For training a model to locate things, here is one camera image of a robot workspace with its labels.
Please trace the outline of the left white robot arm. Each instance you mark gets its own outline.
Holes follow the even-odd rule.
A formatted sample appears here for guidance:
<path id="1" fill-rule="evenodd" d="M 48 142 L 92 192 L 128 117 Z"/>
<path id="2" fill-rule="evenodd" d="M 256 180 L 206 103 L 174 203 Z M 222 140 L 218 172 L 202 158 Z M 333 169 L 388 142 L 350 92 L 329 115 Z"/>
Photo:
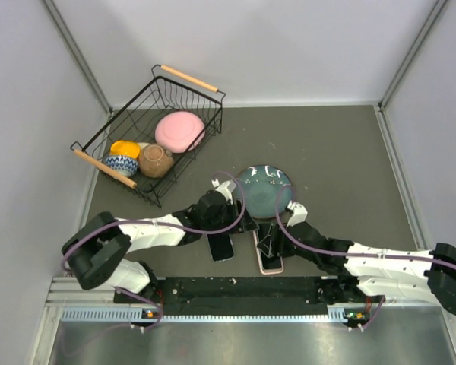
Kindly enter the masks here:
<path id="1" fill-rule="evenodd" d="M 210 190 L 188 208 L 158 218 L 127 220 L 99 213 L 64 244 L 62 264 L 83 290 L 108 284 L 146 302 L 155 297 L 157 280 L 145 263 L 125 259 L 129 253 L 186 246 L 203 236 L 215 249 L 223 249 L 224 239 L 257 229 L 242 198 Z"/>

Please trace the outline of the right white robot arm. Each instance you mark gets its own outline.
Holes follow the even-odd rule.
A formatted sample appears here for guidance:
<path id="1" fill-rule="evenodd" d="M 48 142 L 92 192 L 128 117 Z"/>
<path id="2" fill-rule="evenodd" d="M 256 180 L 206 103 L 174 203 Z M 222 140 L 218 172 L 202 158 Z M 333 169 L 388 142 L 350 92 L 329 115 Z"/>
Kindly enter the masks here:
<path id="1" fill-rule="evenodd" d="M 262 224 L 255 233 L 262 256 L 299 256 L 341 279 L 350 301 L 396 297 L 435 303 L 456 316 L 456 248 L 438 243 L 432 250 L 397 251 L 327 238 L 306 222 L 292 226 Z"/>

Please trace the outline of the pink phone case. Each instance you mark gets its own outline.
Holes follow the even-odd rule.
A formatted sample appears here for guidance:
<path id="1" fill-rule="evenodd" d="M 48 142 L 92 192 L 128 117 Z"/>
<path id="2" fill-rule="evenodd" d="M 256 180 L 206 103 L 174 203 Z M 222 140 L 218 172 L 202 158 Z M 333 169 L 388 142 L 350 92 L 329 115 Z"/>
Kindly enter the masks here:
<path id="1" fill-rule="evenodd" d="M 262 275 L 278 275 L 281 274 L 284 270 L 283 260 L 281 257 L 273 256 L 268 258 L 262 251 L 258 248 L 258 244 L 261 238 L 264 237 L 264 230 L 259 229 L 253 233 L 254 243 L 255 243 L 255 253 L 258 260 L 259 271 Z"/>

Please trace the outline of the black phone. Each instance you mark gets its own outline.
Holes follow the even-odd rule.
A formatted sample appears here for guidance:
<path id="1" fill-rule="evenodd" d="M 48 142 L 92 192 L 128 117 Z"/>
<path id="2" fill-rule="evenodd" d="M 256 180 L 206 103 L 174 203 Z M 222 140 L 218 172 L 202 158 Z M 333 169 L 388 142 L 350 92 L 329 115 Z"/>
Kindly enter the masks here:
<path id="1" fill-rule="evenodd" d="M 266 256 L 261 257 L 261 267 L 266 272 L 279 272 L 283 271 L 283 261 L 280 257 L 274 256 L 268 258 Z"/>

